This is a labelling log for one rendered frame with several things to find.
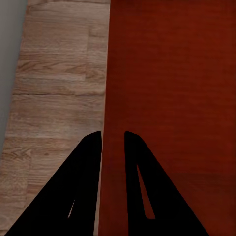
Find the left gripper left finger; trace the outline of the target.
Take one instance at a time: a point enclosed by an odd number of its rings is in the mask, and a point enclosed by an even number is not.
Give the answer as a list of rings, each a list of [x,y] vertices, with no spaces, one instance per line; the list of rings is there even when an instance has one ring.
[[[5,236],[93,236],[101,131],[85,136]]]

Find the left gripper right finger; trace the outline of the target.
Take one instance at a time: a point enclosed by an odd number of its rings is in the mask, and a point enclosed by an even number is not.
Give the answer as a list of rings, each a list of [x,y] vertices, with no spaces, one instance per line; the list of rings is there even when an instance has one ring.
[[[125,131],[124,153],[129,236],[209,236],[139,135]],[[137,165],[156,219],[145,216]]]

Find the storage box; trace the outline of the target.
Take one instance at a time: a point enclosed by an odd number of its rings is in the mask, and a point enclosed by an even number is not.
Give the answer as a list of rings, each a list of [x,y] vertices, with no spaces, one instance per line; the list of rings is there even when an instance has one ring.
[[[98,236],[129,236],[125,131],[209,236],[236,236],[236,0],[111,0]]]

